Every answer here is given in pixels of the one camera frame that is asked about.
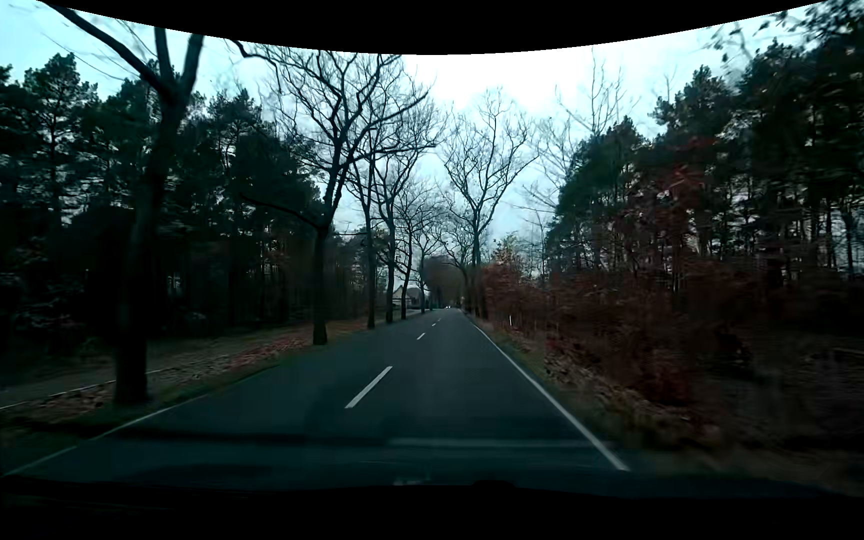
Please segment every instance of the tree branch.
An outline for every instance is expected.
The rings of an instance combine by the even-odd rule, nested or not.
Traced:
[[[253,199],[252,197],[249,197],[249,196],[247,196],[245,193],[242,193],[242,192],[239,193],[239,197],[241,197],[243,201],[246,201],[246,202],[252,203],[252,204],[254,204],[254,205],[256,205],[256,206],[259,206],[259,207],[268,207],[268,208],[270,208],[270,209],[275,209],[275,210],[277,210],[277,211],[282,211],[282,212],[285,213],[285,214],[294,215],[294,216],[297,217],[298,219],[300,219],[300,220],[304,221],[305,223],[307,223],[308,225],[310,225],[313,229],[318,230],[318,229],[321,229],[321,228],[322,228],[322,227],[321,227],[321,226],[320,226],[320,225],[319,225],[319,224],[318,224],[314,219],[312,219],[311,217],[309,217],[309,216],[308,216],[305,212],[303,212],[303,211],[300,211],[300,210],[294,210],[294,209],[292,209],[292,208],[287,208],[287,207],[285,207],[285,206],[280,206],[280,205],[278,205],[278,204],[273,204],[273,203],[271,203],[271,202],[262,202],[262,201],[257,201],[256,199]]]
[[[89,34],[93,38],[96,38],[105,45],[108,45],[108,47],[118,53],[119,56],[122,57],[122,59],[125,60],[129,66],[132,67],[132,69],[138,71],[138,74],[142,78],[142,80],[148,83],[152,88],[154,88],[159,95],[163,97],[169,97],[172,95],[169,88],[165,84],[163,84],[159,76],[156,75],[156,72],[153,71],[148,65],[146,65],[145,62],[139,59],[138,56],[136,56],[132,51],[130,51],[129,47],[126,47],[104,31],[99,30],[88,20],[81,18],[79,14],[74,10],[65,6],[57,6],[55,4],[47,5],[56,12],[58,12],[59,15],[68,19],[69,22],[78,26],[78,28],[84,30],[87,34]]]

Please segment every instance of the bare tree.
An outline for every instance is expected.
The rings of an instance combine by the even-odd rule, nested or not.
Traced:
[[[148,399],[146,381],[146,345],[150,320],[145,300],[154,296],[153,276],[156,266],[156,231],[165,181],[176,155],[176,135],[186,116],[186,107],[199,71],[199,55],[205,37],[189,35],[185,62],[180,76],[172,71],[172,60],[165,39],[165,29],[155,28],[155,54],[158,73],[111,35],[96,28],[74,10],[49,4],[69,22],[114,50],[138,72],[139,77],[158,93],[161,120],[148,163],[133,189],[135,221],[126,251],[125,279],[119,308],[120,342],[115,358],[115,401],[121,404],[141,403]]]
[[[555,100],[559,114],[542,118],[535,123],[534,137],[530,145],[537,154],[537,164],[542,178],[523,185],[520,195],[527,206],[518,208],[533,213],[554,215],[559,200],[559,191],[569,178],[572,159],[582,140],[599,137],[616,124],[625,112],[635,107],[638,100],[627,98],[624,73],[621,67],[610,80],[606,75],[604,61],[600,61],[591,50],[592,64],[588,87],[579,90],[584,102],[579,107],[570,107],[563,99],[558,86]]]
[[[384,116],[385,111],[371,109],[366,121],[373,116]],[[368,301],[368,317],[366,328],[376,327],[376,297],[378,284],[378,262],[376,254],[376,236],[374,232],[376,217],[373,215],[373,203],[377,201],[376,181],[379,152],[386,148],[389,139],[395,132],[389,124],[381,124],[366,133],[363,141],[363,154],[365,159],[355,163],[349,170],[351,176],[346,181],[345,187],[353,197],[358,200],[365,216],[365,238],[366,248],[366,298]]]
[[[475,312],[486,319],[489,312],[477,271],[482,263],[482,237],[506,190],[537,157],[527,146],[532,136],[533,125],[525,112],[496,88],[481,96],[473,114],[459,115],[450,138],[442,145],[441,160],[449,183],[464,206],[457,211],[456,204],[451,204],[450,212],[472,232]]]
[[[416,107],[409,114],[403,115],[395,127],[393,139],[404,150],[387,154],[384,158],[375,158],[373,171],[375,174],[373,189],[378,218],[386,227],[387,252],[384,256],[388,266],[389,276],[395,276],[397,255],[399,250],[396,203],[413,178],[413,171],[419,159],[430,148],[437,146],[443,139],[447,126],[447,117],[441,114],[434,104]],[[393,280],[386,282],[385,291],[385,321],[393,322]]]
[[[475,235],[469,225],[471,219],[457,217],[459,212],[469,209],[456,209],[454,197],[443,196],[442,205],[445,213],[438,221],[433,221],[426,229],[436,242],[438,254],[447,264],[451,264],[462,273],[463,302],[466,312],[472,311],[472,284],[470,281],[470,264],[473,259],[473,243]]]
[[[329,341],[325,248],[345,182],[352,167],[366,158],[362,152],[366,136],[419,108],[426,102],[428,89],[408,76],[401,55],[344,54],[262,44],[249,44],[249,50],[239,41],[232,42],[243,57],[261,59],[273,69],[272,94],[277,97],[278,121],[289,131],[288,137],[307,149],[299,158],[317,170],[324,183],[321,212],[243,198],[294,215],[315,229],[312,342],[325,345]]]
[[[437,186],[429,181],[412,181],[405,185],[398,200],[395,202],[395,217],[400,224],[404,238],[399,252],[403,256],[403,287],[402,315],[405,319],[405,298],[409,283],[414,281],[421,292],[421,309],[426,311],[426,288],[422,278],[423,260],[429,253],[431,240],[424,234],[431,223],[439,219],[445,212],[443,206],[435,199]],[[418,265],[415,264],[416,249],[418,249]]]

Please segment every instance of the tree line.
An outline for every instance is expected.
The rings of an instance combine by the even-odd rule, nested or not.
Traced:
[[[233,39],[269,68],[269,94],[209,97],[193,91],[203,36],[179,70],[164,29],[142,61],[53,9],[139,77],[99,99],[72,54],[22,80],[0,65],[0,313],[53,354],[86,336],[114,344],[122,403],[146,398],[149,338],[311,320],[325,344],[330,318],[373,328],[384,308],[393,322],[397,276],[403,318],[414,284],[423,309],[462,303],[488,319],[519,290],[488,281],[511,262],[536,291],[592,271],[673,299],[709,261],[761,270],[771,289],[864,274],[861,3],[777,14],[805,45],[743,49],[738,82],[698,69],[657,100],[652,139],[619,114],[618,83],[598,80],[598,102],[559,119],[530,117],[501,88],[455,112],[399,55]],[[433,157],[445,178],[424,176]],[[552,187],[520,186],[537,233],[490,249],[499,204],[530,168]],[[353,231],[333,223],[344,195],[364,216]]]

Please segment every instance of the roadside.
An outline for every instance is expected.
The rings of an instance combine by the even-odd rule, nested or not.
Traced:
[[[418,311],[407,316],[419,316]],[[395,320],[400,314],[395,313]],[[329,344],[366,331],[366,318],[334,321],[327,325]],[[90,374],[89,387],[68,388],[71,377],[50,381],[51,394],[38,394],[14,406],[0,409],[0,472],[6,473],[55,452],[101,436],[129,421],[164,408],[209,394],[238,383],[261,371],[291,362],[311,347],[310,326],[293,326],[288,331],[258,331],[218,338],[210,347],[202,340],[189,340],[187,347],[173,345],[172,354],[162,354],[150,366],[148,402],[131,407],[115,405],[115,383],[108,372]],[[76,374],[76,384],[89,381]],[[30,388],[46,388],[45,384]]]
[[[504,321],[469,319],[528,367],[582,423],[620,444],[633,471],[755,477],[864,497],[864,448],[856,446],[864,444],[863,433],[853,437],[854,448],[755,446],[730,440],[718,425],[698,421],[687,404],[646,399],[601,374],[594,364],[553,350],[545,340],[527,337]],[[748,393],[762,390],[750,387]]]

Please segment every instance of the white edge line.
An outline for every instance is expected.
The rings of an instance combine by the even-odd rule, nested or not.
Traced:
[[[392,366],[387,367],[385,371],[389,371],[390,369],[392,369]],[[114,434],[115,432],[118,432],[119,430],[122,430],[123,428],[127,428],[128,426],[132,426],[132,425],[134,425],[134,424],[138,424],[139,422],[141,422],[141,421],[143,421],[143,420],[146,420],[146,419],[149,419],[149,418],[152,418],[153,416],[156,416],[157,414],[162,414],[163,412],[165,412],[165,411],[169,411],[169,410],[171,410],[171,409],[175,409],[176,407],[181,407],[181,406],[183,406],[183,405],[190,404],[190,403],[192,403],[192,402],[194,402],[194,401],[196,401],[196,400],[198,400],[198,399],[202,399],[202,398],[205,398],[205,397],[207,397],[207,396],[210,396],[210,395],[212,395],[214,392],[218,392],[219,390],[223,390],[223,389],[226,389],[226,388],[232,388],[232,387],[235,387],[236,385],[240,385],[240,384],[242,384],[242,383],[245,383],[245,382],[248,381],[249,379],[251,379],[251,378],[253,378],[253,377],[255,377],[255,376],[257,376],[257,375],[259,375],[259,374],[261,374],[261,373],[264,373],[264,372],[265,372],[265,370],[257,371],[257,372],[255,372],[255,373],[253,373],[253,374],[250,374],[249,376],[246,376],[245,378],[242,378],[242,379],[240,379],[240,380],[236,380],[234,383],[232,383],[232,384],[230,384],[230,385],[228,385],[228,386],[223,386],[222,388],[218,388],[218,389],[216,389],[216,390],[213,391],[213,392],[208,392],[208,393],[206,393],[206,394],[198,395],[198,396],[196,396],[196,397],[194,397],[194,398],[192,398],[192,399],[187,399],[187,400],[185,400],[185,401],[183,401],[183,402],[181,402],[181,403],[176,403],[176,404],[174,404],[174,405],[169,405],[169,406],[167,406],[167,407],[165,407],[165,408],[161,408],[161,409],[159,409],[159,410],[157,410],[157,411],[150,412],[149,414],[146,414],[145,416],[143,416],[143,417],[141,417],[141,418],[136,418],[135,420],[128,421],[128,422],[123,423],[123,424],[121,424],[121,425],[116,425],[115,427],[113,427],[112,429],[106,431],[105,433],[100,433],[100,434],[98,434],[98,435],[96,435],[96,436],[94,436],[94,437],[92,437],[92,438],[90,438],[90,439],[88,439],[88,440],[89,440],[89,441],[94,441],[94,440],[96,440],[96,439],[101,439],[102,437],[108,436],[108,435],[110,435],[110,434]],[[30,469],[30,468],[32,468],[32,467],[35,467],[36,465],[40,465],[40,464],[42,464],[42,463],[44,463],[44,462],[46,462],[46,461],[48,461],[48,460],[52,460],[53,458],[58,458],[58,457],[61,456],[62,454],[65,454],[66,452],[69,452],[69,451],[75,450],[75,449],[77,449],[77,448],[79,448],[79,445],[73,445],[73,446],[70,446],[70,447],[68,447],[68,448],[60,449],[59,451],[56,451],[56,452],[54,452],[54,453],[50,453],[50,454],[46,455],[45,457],[40,457],[39,459],[34,460],[34,461],[32,461],[31,463],[26,463],[25,465],[22,465],[22,466],[20,466],[20,467],[17,467],[17,468],[15,468],[15,469],[12,469],[11,471],[8,471],[8,472],[6,472],[6,473],[0,475],[0,479],[3,479],[3,478],[5,478],[5,477],[11,476],[11,475],[17,475],[17,474],[21,473],[22,471],[25,471],[26,469]]]
[[[611,450],[606,448],[606,445],[602,444],[602,441],[600,441],[598,437],[593,435],[591,431],[589,431],[584,425],[582,425],[581,422],[579,422],[574,416],[572,416],[572,413],[567,411],[566,408],[559,404],[559,402],[555,398],[549,395],[549,393],[546,392],[546,388],[543,388],[542,385],[536,382],[533,377],[526,374],[525,371],[522,370],[522,367],[520,367],[518,363],[512,360],[509,357],[509,354],[505,353],[505,350],[500,349],[499,346],[496,345],[496,342],[493,341],[492,338],[490,338],[489,335],[485,331],[483,331],[482,328],[479,327],[479,325],[476,325],[473,321],[468,322],[475,327],[475,330],[479,331],[479,334],[481,334],[488,340],[488,343],[492,344],[492,347],[498,350],[499,353],[502,353],[502,356],[505,357],[505,360],[509,361],[509,363],[518,370],[518,373],[522,374],[522,377],[524,377],[529,383],[532,384],[533,387],[535,387],[539,392],[541,392],[541,394],[545,396],[545,399],[551,402],[552,405],[555,406],[555,408],[558,410],[558,412],[560,412],[562,416],[564,416],[565,419],[568,420],[572,424],[572,426],[574,426],[575,429],[579,431],[580,434],[582,434],[586,439],[588,439],[588,442],[592,443],[592,446],[594,446],[596,450],[601,452],[602,456],[606,457],[606,460],[608,460],[608,462],[611,463],[612,466],[614,466],[619,471],[630,470],[629,466],[623,463],[622,460],[619,459],[618,456],[616,456],[614,453],[612,453]]]
[[[2,474],[0,476],[0,479],[5,478],[5,477],[10,477],[12,475],[17,475],[26,469],[30,469],[32,467],[35,467],[36,465],[39,465],[40,463],[44,463],[45,461],[48,461],[48,460],[52,460],[53,458],[57,458],[57,457],[65,454],[66,452],[69,452],[71,450],[75,450],[77,448],[79,448],[79,445],[70,446],[68,448],[60,449],[59,451],[55,451],[53,453],[50,453],[50,454],[46,455],[45,457],[40,457],[39,459],[34,460],[31,463],[26,463],[25,465],[22,465],[21,467],[16,467],[15,469],[12,469],[11,471],[8,471],[8,472]]]
[[[345,408],[352,409],[353,407],[355,407],[355,405],[358,404],[362,398],[366,397],[366,394],[369,393],[369,390],[372,390],[376,385],[378,385],[378,382],[381,381],[383,377],[385,377],[385,374],[389,373],[390,369],[392,369],[392,366],[383,369],[382,373],[378,374],[376,378],[373,378],[372,382],[370,382],[368,386],[363,388],[362,391],[359,392],[359,395],[352,398],[352,400],[348,402]]]

